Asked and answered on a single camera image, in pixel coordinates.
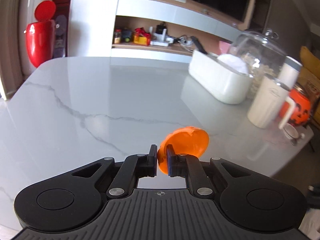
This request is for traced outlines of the orange plastic capsule half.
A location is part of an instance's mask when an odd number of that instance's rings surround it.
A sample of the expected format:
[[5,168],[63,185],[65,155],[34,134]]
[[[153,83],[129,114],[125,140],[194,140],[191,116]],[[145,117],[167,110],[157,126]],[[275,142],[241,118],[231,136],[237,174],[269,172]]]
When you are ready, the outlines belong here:
[[208,133],[200,128],[188,126],[178,128],[168,134],[161,142],[157,153],[159,169],[168,175],[167,154],[165,148],[172,145],[176,155],[188,154],[201,157],[209,145]]

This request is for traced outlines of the white rectangular container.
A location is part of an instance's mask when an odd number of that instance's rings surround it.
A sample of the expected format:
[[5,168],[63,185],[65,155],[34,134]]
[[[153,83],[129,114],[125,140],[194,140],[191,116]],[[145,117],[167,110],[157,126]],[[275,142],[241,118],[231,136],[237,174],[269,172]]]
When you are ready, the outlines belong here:
[[214,98],[229,105],[242,103],[253,81],[248,65],[232,54],[214,57],[195,50],[188,72]]

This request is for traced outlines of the white ribbed pitcher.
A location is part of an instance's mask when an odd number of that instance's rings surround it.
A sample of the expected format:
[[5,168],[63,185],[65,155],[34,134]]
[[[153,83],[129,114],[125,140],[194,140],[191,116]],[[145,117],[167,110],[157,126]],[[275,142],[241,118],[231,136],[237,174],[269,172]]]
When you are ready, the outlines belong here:
[[287,56],[278,77],[265,74],[259,90],[249,108],[247,118],[258,128],[267,126],[279,114],[284,103],[289,106],[279,122],[279,129],[283,129],[295,111],[296,103],[289,97],[302,64],[294,58]]

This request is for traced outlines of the yellow red toy on shelf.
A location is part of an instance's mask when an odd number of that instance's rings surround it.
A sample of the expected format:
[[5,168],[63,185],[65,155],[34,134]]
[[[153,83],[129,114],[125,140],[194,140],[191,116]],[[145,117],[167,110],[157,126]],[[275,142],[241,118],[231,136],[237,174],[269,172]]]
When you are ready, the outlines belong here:
[[141,46],[149,46],[151,42],[151,34],[144,28],[136,28],[133,34],[133,43]]

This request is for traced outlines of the orange pumpkin bucket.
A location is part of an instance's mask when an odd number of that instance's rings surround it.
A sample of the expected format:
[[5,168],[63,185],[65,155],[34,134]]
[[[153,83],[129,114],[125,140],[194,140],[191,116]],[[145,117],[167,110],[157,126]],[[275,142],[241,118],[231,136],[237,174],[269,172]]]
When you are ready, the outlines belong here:
[[311,102],[306,90],[302,85],[296,83],[290,91],[289,97],[295,102],[296,106],[288,123],[296,127],[306,124],[311,112]]

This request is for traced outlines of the small jar on shelf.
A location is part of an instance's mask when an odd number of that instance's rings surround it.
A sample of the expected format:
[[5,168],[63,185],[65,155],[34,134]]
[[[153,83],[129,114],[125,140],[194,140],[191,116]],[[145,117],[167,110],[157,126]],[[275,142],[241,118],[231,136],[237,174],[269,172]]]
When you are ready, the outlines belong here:
[[120,44],[121,43],[121,29],[116,29],[114,31],[114,44]]

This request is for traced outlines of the glass dome jar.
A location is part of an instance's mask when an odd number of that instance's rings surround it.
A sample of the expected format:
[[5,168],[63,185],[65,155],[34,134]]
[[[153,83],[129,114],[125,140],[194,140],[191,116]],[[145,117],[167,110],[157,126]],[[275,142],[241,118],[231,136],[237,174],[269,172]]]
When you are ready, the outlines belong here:
[[242,59],[253,76],[247,98],[253,99],[263,77],[269,74],[277,77],[284,63],[286,53],[277,45],[278,34],[267,29],[261,34],[256,31],[244,31],[228,49],[228,53]]

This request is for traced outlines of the wooden white shelf unit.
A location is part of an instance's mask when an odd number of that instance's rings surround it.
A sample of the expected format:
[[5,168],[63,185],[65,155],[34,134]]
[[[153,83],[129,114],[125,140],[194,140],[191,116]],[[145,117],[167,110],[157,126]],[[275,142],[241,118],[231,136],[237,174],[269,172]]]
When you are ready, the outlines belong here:
[[171,35],[181,30],[194,33],[211,50],[219,41],[234,42],[248,28],[255,0],[249,0],[243,21],[192,0],[118,0],[117,16],[130,17],[141,26],[143,22],[165,22]]

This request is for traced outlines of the red trash bin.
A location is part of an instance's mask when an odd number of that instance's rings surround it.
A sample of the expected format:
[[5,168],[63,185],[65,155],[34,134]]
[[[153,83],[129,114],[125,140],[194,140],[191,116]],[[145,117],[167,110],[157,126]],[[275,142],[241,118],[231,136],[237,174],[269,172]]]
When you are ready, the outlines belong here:
[[34,11],[36,22],[29,23],[26,27],[27,54],[36,68],[53,57],[56,24],[52,17],[55,11],[56,5],[53,1],[42,1]]

